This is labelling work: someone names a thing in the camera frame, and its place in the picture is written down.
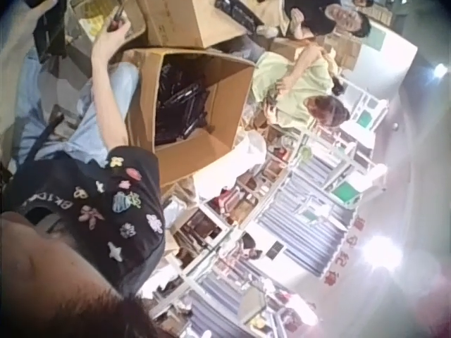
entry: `light blue jeans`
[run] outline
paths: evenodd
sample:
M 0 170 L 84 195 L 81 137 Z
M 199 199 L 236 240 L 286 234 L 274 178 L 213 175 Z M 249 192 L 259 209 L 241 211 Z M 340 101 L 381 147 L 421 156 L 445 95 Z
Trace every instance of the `light blue jeans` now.
M 12 151 L 12 157 L 17 166 L 23 164 L 32 145 L 47 126 L 37 86 L 41 71 L 42 65 L 39 63 L 37 52 L 32 49 L 25 57 L 18 87 Z M 110 85 L 123 119 L 127 115 L 138 82 L 138 69 L 131 63 L 119 63 L 110 73 Z M 86 163 L 95 160 L 99 165 L 105 164 L 108 151 L 96 122 L 91 80 L 80 91 L 77 110 L 82 120 L 68 141 L 61 142 L 54 136 L 50 136 L 37 152 L 35 160 L 52 158 L 55 153 L 64 151 L 70 157 Z

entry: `cardboard box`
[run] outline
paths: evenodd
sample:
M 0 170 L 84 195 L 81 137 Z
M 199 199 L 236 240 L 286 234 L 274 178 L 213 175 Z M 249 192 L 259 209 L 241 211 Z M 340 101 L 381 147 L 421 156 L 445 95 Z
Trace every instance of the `cardboard box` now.
M 124 16 L 130 20 L 132 25 L 130 35 L 124 43 L 127 44 L 136 37 L 144 34 L 146 31 L 146 23 L 136 1 L 124 1 Z M 93 42 L 96 35 L 100 32 L 106 18 L 111 14 L 115 6 L 119 6 L 119 3 L 119 0 L 72 0 L 70 2 L 70 7 L 78 20 L 78 24 L 81 26 L 89 40 Z
M 296 61 L 299 53 L 302 51 L 302 47 L 299 47 L 298 42 L 277 37 L 273 40 L 269 50 L 286 57 L 290 61 Z
M 213 131 L 199 129 L 181 142 L 154 148 L 155 110 L 163 60 L 167 56 L 197 58 L 198 71 L 210 91 L 205 110 Z M 254 65 L 215 51 L 133 49 L 124 58 L 137 60 L 141 87 L 126 118 L 130 143 L 154 151 L 159 159 L 161 186 L 177 182 L 226 155 L 234 145 L 247 100 Z
M 137 0 L 150 46 L 204 49 L 246 29 L 215 8 L 215 0 Z

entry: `light green shirt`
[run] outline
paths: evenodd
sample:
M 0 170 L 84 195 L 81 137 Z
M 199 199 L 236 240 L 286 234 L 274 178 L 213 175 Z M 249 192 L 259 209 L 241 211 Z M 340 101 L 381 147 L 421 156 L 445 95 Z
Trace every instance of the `light green shirt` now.
M 284 56 L 267 51 L 257 62 L 252 78 L 252 93 L 257 102 L 263 101 L 268 88 L 292 70 L 293 63 Z M 292 90 L 277 103 L 277 124 L 284 128 L 297 128 L 313 119 L 304 105 L 305 99 L 317 95 L 329 95 L 333 87 L 327 61 L 316 60 L 307 68 Z

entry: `white wall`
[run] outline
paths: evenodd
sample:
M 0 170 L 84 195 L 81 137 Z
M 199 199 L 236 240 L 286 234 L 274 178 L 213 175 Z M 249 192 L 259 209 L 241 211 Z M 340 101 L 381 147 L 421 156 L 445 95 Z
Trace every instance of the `white wall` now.
M 392 99 L 414 60 L 417 48 L 382 25 L 372 25 L 386 33 L 382 49 L 377 51 L 362 45 L 354 70 L 344 70 L 343 75 L 378 99 Z M 355 94 L 352 90 L 346 92 L 343 101 L 352 104 Z
M 255 239 L 257 248 L 263 252 L 267 252 L 277 240 L 268 230 L 255 222 L 251 222 L 246 227 L 246 231 Z M 257 261 L 252 261 L 252 263 L 289 289 L 294 289 L 299 280 L 308 275 L 306 270 L 297 265 L 284 253 L 280 253 L 273 261 L 268 257 L 263 257 Z

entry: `red sign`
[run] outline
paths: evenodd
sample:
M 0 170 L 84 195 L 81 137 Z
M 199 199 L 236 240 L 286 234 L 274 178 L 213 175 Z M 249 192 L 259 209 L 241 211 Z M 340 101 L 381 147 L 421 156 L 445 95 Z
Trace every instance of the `red sign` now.
M 337 258 L 335 259 L 335 264 L 345 267 L 349 259 L 350 257 L 347 253 L 340 251 Z
M 354 226 L 357 230 L 363 231 L 365 227 L 365 220 L 359 216 L 357 216 L 356 220 L 354 221 Z
M 329 287 L 332 287 L 338 280 L 340 274 L 334 273 L 333 271 L 326 272 L 326 276 L 324 277 L 324 283 Z
M 350 246 L 351 249 L 353 249 L 353 248 L 357 245 L 357 242 L 358 242 L 358 241 L 359 241 L 359 238 L 358 238 L 356 235 L 351 236 L 351 237 L 348 237 L 348 238 L 346 239 L 346 243 L 349 244 L 349 246 Z

